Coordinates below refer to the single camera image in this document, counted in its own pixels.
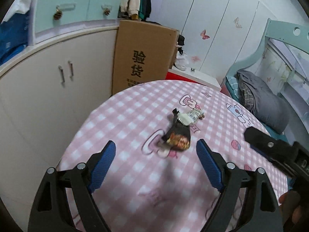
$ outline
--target cartoon dog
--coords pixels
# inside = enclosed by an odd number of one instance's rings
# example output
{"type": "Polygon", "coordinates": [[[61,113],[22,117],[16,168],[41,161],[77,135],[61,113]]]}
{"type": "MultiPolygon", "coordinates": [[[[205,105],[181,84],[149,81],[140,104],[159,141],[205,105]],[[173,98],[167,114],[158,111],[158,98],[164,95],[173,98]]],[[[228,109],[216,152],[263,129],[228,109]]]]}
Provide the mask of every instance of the cartoon dog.
{"type": "Polygon", "coordinates": [[[231,106],[230,104],[226,104],[227,108],[233,113],[236,118],[246,127],[249,128],[251,126],[255,127],[255,125],[251,122],[249,117],[246,114],[243,114],[242,109],[236,104],[235,106],[231,106]]]}

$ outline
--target round table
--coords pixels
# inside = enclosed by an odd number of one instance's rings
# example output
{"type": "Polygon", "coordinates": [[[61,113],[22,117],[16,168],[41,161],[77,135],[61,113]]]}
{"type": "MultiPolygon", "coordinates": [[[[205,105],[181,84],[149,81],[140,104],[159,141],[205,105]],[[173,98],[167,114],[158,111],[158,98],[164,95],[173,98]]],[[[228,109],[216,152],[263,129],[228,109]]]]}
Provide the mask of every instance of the round table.
{"type": "MultiPolygon", "coordinates": [[[[218,199],[197,157],[195,147],[204,139],[225,161],[245,170],[263,167],[277,198],[287,192],[286,176],[244,141],[246,127],[263,125],[233,99],[200,84],[166,80],[126,89],[94,110],[75,135],[59,164],[68,170],[87,162],[109,140],[116,157],[93,198],[113,232],[197,232],[218,199]],[[205,118],[191,129],[191,147],[179,153],[156,144],[171,126],[172,111],[200,108],[205,118]]],[[[240,192],[232,229],[240,214],[240,192]]],[[[74,199],[68,200],[76,227],[83,230],[74,199]]]]}

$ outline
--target white wardrobe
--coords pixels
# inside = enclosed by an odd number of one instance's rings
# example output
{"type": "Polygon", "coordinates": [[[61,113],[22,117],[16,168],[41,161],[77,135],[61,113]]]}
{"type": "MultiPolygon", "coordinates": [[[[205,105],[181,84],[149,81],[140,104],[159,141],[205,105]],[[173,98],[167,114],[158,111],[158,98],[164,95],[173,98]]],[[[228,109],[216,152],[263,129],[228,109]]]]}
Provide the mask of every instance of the white wardrobe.
{"type": "Polygon", "coordinates": [[[258,0],[163,0],[158,22],[180,30],[190,66],[221,83],[259,46],[268,18],[276,20],[258,0]]]}

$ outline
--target plaid pillow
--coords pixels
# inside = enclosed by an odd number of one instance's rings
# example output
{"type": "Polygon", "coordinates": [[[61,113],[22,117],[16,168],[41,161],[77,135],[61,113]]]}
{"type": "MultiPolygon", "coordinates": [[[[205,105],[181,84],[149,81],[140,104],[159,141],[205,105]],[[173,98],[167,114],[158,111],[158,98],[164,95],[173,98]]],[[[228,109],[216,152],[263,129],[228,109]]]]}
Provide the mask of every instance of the plaid pillow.
{"type": "Polygon", "coordinates": [[[233,76],[226,76],[228,83],[230,84],[234,95],[236,96],[236,98],[240,99],[240,92],[239,92],[239,87],[238,87],[238,80],[237,78],[233,77],[233,76]]]}
{"type": "Polygon", "coordinates": [[[251,111],[254,106],[254,97],[250,88],[245,83],[239,83],[239,88],[242,94],[243,106],[251,111]]]}

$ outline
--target drawer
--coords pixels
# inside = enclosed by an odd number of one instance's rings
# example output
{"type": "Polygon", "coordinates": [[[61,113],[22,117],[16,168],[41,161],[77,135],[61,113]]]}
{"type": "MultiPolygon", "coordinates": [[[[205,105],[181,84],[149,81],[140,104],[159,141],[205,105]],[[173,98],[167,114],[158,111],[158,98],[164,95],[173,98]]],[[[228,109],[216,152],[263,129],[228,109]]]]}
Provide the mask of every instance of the drawer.
{"type": "Polygon", "coordinates": [[[90,0],[87,21],[102,19],[117,19],[120,0],[90,0]],[[110,14],[104,15],[105,8],[110,9],[110,14]]]}
{"type": "Polygon", "coordinates": [[[56,26],[86,21],[89,0],[37,0],[34,15],[35,33],[56,26]],[[54,20],[56,7],[62,11],[62,17],[54,20]]]}

